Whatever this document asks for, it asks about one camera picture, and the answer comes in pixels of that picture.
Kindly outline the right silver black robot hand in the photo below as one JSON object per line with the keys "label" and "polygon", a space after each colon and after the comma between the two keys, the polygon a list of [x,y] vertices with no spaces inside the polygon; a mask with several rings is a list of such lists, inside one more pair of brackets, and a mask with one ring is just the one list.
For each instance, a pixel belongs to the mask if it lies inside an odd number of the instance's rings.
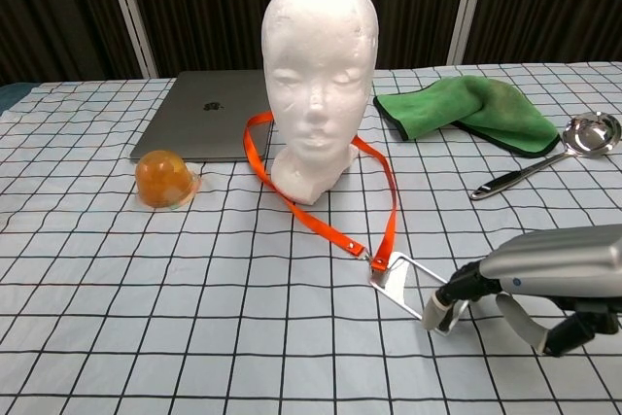
{"label": "right silver black robot hand", "polygon": [[[494,295],[506,321],[534,350],[561,357],[596,334],[619,331],[621,227],[537,230],[516,236],[458,269],[424,307],[427,330],[448,330],[459,301]],[[569,316],[552,329],[538,324],[519,295],[546,298]]]}

